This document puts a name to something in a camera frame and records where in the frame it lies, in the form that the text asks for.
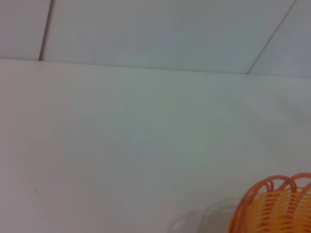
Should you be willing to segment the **orange plastic wire basket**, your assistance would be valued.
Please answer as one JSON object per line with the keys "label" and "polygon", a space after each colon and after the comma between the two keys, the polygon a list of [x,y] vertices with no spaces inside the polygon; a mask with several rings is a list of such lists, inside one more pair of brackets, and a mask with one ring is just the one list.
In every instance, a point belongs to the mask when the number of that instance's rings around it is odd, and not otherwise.
{"label": "orange plastic wire basket", "polygon": [[311,233],[311,173],[274,175],[254,184],[227,233]]}

